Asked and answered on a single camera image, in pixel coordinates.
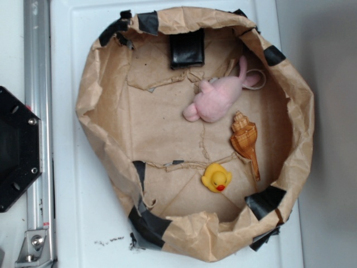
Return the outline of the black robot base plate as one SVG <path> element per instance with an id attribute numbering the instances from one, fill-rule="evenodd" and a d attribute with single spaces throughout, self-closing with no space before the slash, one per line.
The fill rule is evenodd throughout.
<path id="1" fill-rule="evenodd" d="M 1 212 L 41 175 L 41 120 L 1 87 Z"/>

